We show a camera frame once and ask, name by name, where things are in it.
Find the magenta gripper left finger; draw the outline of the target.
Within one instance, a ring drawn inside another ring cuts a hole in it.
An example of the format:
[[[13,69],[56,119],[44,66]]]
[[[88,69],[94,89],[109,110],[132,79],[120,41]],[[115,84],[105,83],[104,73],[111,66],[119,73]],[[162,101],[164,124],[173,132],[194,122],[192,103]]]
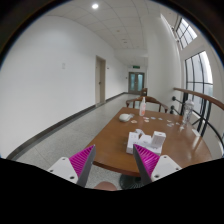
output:
[[[70,158],[61,157],[48,169],[48,172],[84,187],[95,155],[96,147],[94,145],[89,146]]]

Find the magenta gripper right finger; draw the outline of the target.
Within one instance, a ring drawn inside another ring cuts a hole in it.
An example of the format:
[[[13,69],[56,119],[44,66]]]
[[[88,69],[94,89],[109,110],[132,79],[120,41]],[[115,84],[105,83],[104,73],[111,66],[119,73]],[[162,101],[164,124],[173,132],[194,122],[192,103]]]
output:
[[[136,160],[143,185],[148,185],[181,170],[181,167],[168,155],[159,156],[137,144],[133,145],[133,155]]]

